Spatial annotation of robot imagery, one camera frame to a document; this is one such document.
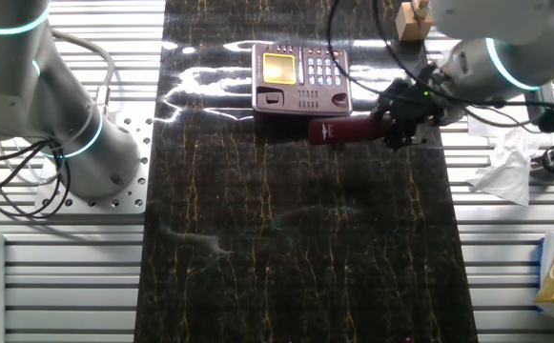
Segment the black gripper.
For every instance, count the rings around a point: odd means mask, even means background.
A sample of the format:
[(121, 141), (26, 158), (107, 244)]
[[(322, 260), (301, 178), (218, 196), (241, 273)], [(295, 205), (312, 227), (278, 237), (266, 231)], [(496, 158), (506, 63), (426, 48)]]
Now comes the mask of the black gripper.
[(370, 112), (372, 119), (389, 116), (389, 127), (382, 142), (392, 151), (410, 146), (419, 125), (438, 126), (445, 117), (445, 109), (426, 87), (395, 79), (377, 99)]

